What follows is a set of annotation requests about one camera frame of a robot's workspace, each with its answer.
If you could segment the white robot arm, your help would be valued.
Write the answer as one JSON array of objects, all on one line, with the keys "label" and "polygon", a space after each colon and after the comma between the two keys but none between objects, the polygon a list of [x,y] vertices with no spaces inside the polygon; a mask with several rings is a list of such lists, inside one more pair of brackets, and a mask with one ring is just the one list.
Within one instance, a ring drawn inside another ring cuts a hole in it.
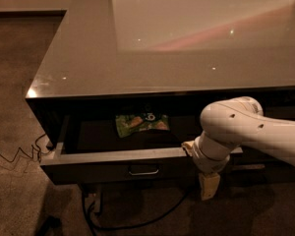
[{"label": "white robot arm", "polygon": [[214,197],[219,173],[230,153],[241,146],[254,148],[295,166],[295,121],[264,116],[252,97],[235,97],[207,105],[201,112],[202,133],[182,144],[199,168],[201,198]]}]

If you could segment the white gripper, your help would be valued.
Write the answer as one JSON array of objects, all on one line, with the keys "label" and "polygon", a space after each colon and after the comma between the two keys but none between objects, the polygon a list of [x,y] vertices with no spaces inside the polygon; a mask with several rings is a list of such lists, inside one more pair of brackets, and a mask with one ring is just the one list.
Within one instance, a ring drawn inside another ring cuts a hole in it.
[{"label": "white gripper", "polygon": [[186,154],[192,155],[196,166],[204,172],[199,174],[202,200],[213,198],[220,182],[218,172],[230,158],[230,146],[209,137],[196,137],[194,141],[183,142],[181,147]]}]

